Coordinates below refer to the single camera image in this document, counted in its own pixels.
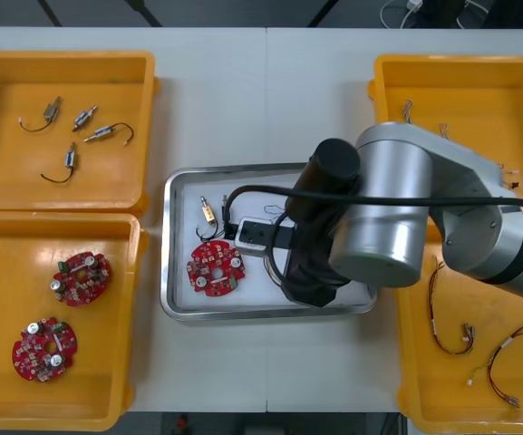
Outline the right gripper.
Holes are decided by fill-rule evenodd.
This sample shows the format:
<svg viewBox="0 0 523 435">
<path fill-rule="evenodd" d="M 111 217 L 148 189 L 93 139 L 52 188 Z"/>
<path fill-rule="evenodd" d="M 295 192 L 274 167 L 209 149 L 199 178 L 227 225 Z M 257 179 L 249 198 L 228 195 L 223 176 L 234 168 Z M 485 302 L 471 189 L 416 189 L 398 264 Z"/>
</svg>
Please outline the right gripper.
<svg viewBox="0 0 523 435">
<path fill-rule="evenodd" d="M 333 240 L 331 219 L 318 218 L 306 227 L 297 227 L 286 267 L 286 297 L 302 305 L 325 307 L 337 290 L 350 283 L 329 265 Z"/>
</svg>

